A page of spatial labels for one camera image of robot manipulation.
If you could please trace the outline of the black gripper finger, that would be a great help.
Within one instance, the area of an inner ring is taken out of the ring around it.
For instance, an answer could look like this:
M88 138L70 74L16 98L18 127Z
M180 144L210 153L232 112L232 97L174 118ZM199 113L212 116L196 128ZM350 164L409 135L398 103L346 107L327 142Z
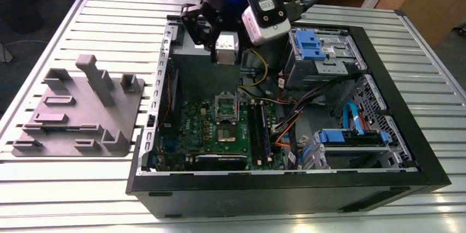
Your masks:
M238 35L238 47L235 51L235 65L241 65L243 59L243 52L250 49L254 45L249 37L247 29L243 24L234 24L234 31Z
M203 17L211 25L210 31L204 31L199 25L199 17ZM182 6L180 19L192 41L196 45L203 45L210 51L211 62L218 62L216 42L219 38L219 13L208 3L184 4Z

